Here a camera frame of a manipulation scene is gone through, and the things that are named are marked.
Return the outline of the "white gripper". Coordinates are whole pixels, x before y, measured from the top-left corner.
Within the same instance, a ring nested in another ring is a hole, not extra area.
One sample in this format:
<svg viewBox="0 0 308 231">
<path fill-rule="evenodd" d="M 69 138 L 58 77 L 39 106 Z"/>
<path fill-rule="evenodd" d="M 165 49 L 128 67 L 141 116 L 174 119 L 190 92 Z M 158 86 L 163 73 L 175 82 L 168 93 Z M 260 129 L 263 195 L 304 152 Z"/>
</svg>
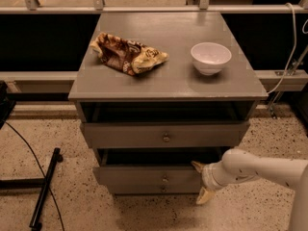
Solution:
<svg viewBox="0 0 308 231">
<path fill-rule="evenodd" d="M 191 164 L 198 173 L 201 173 L 204 187 L 200 189 L 196 204 L 202 205 L 215 196 L 214 191 L 221 190 L 223 186 L 214 177 L 215 168 L 213 164 L 205 165 L 197 161 L 191 161 Z"/>
</svg>

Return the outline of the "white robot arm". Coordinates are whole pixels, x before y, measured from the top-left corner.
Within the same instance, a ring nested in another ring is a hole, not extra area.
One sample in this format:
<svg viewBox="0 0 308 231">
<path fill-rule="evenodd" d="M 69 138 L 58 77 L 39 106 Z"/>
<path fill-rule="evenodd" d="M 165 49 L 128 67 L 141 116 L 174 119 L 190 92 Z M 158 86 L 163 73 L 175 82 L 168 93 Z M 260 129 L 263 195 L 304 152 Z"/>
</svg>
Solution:
<svg viewBox="0 0 308 231">
<path fill-rule="evenodd" d="M 206 203 L 230 184 L 263 178 L 295 191 L 288 231 L 308 231 L 307 160 L 258 157 L 234 148 L 227 150 L 217 163 L 192 161 L 192 165 L 201 177 L 197 204 Z"/>
</svg>

